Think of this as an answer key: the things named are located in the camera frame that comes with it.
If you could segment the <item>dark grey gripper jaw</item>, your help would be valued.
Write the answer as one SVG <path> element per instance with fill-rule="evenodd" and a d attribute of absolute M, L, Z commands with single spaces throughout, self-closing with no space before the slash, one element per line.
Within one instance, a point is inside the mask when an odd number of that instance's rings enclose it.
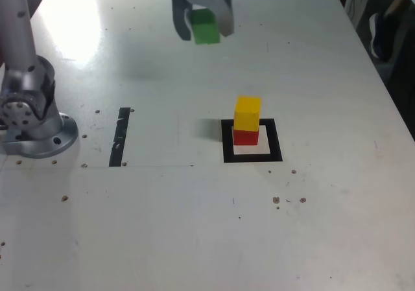
<path fill-rule="evenodd" d="M 172 1 L 172 18 L 177 34 L 183 41 L 191 40 L 191 29 L 187 26 L 191 4 L 187 0 Z"/>

